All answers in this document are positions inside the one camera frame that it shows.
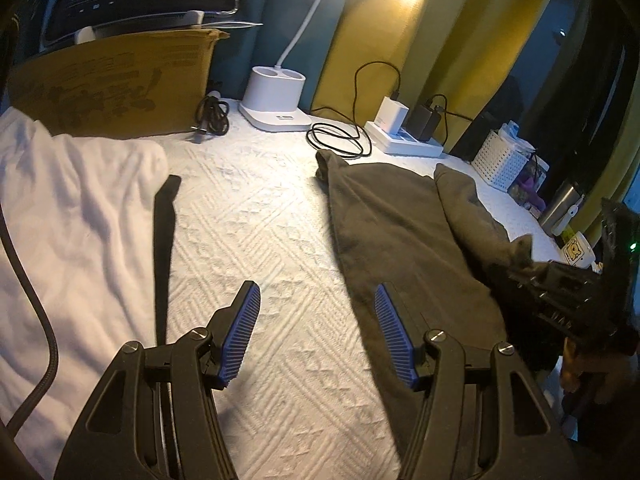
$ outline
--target white towel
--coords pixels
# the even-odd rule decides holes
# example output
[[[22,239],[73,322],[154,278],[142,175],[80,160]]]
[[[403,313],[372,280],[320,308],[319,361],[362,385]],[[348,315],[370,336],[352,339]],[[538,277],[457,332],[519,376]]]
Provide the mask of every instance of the white towel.
[[[149,140],[51,137],[9,108],[0,118],[0,200],[60,349],[53,386],[16,442],[44,478],[120,346],[155,345],[153,207],[168,176]],[[0,250],[0,417],[47,367],[44,332]]]

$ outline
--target lamp arm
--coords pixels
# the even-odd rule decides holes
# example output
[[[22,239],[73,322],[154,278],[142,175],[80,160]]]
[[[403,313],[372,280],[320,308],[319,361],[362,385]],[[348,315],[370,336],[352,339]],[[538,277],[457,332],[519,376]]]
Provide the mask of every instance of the lamp arm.
[[[308,27],[309,23],[311,22],[311,19],[313,18],[314,14],[316,13],[316,10],[318,10],[318,6],[320,5],[321,1],[322,0],[314,1],[313,5],[309,9],[309,12],[306,14],[305,20],[302,22],[302,25],[300,25],[300,28],[296,32],[296,35],[293,37],[293,39],[291,40],[291,43],[289,43],[289,46],[285,49],[285,51],[282,53],[282,56],[280,56],[280,59],[276,63],[277,69],[282,68],[282,64],[284,63],[284,61],[287,59],[287,57],[289,56],[293,48],[298,44],[298,41],[300,40],[302,35],[305,33],[305,30]]]

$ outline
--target yellow curtain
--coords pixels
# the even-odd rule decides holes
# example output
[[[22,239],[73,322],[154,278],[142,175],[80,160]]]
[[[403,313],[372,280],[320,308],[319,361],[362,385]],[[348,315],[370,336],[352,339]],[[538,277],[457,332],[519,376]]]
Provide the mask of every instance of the yellow curtain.
[[[402,69],[400,99],[409,107],[434,93],[475,116],[495,94],[548,0],[348,0],[334,37],[314,107],[350,114],[353,73],[370,60]],[[362,73],[357,120],[372,120],[395,84],[384,66]],[[449,121],[446,148],[467,123]],[[444,131],[436,137],[444,138]]]
[[[441,93],[450,110],[476,117],[500,88],[549,0],[467,0],[428,74],[420,101]],[[468,122],[451,117],[450,150]],[[444,140],[444,124],[436,138]]]
[[[350,116],[353,74],[358,67],[372,60],[392,62],[403,71],[402,91],[415,84],[403,67],[421,20],[431,15],[436,21],[437,34],[430,37],[441,47],[464,2],[347,0],[316,90],[314,108],[332,106]],[[424,77],[421,79],[418,92],[424,85]],[[389,67],[372,65],[361,72],[358,81],[356,120],[364,124],[375,118],[382,98],[394,89],[396,74]]]
[[[602,176],[584,206],[571,222],[574,231],[582,231],[593,245],[602,233],[600,200],[611,198],[621,202],[640,166],[640,70],[626,109],[620,136]]]

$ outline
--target lamp light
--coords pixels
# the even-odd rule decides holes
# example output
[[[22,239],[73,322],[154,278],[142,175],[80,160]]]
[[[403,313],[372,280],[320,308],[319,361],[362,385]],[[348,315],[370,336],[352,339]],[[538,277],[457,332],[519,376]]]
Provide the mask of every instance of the lamp light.
[[[252,69],[244,98],[242,115],[256,128],[267,132],[300,132],[311,127],[311,118],[298,108],[306,77],[282,68],[282,64],[304,34],[322,0],[315,0],[302,25],[274,67]]]

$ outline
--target power strip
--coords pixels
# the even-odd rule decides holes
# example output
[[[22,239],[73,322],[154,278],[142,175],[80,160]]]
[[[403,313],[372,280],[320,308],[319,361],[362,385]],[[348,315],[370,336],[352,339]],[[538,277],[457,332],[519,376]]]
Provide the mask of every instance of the power strip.
[[[434,139],[420,142],[409,135],[404,128],[392,136],[382,130],[375,123],[369,121],[364,125],[365,131],[371,137],[373,145],[387,155],[423,156],[439,158],[444,148]]]

